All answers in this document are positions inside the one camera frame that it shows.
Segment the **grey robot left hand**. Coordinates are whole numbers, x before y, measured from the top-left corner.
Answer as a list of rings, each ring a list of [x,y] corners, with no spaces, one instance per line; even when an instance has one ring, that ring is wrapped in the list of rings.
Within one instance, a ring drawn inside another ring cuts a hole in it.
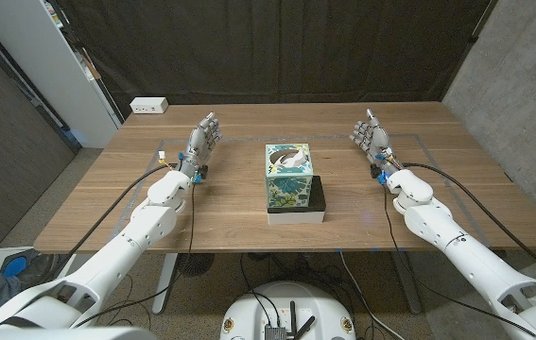
[[[219,122],[211,111],[192,130],[182,153],[179,171],[192,178],[210,159],[211,152],[221,139]]]

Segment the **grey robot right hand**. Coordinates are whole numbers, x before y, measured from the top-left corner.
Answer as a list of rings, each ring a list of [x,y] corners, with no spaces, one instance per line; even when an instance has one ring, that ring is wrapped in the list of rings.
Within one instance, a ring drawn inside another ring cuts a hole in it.
[[[402,165],[396,161],[389,136],[378,118],[371,109],[366,109],[366,115],[368,121],[358,121],[350,139],[366,153],[372,177],[387,180],[401,170]]]

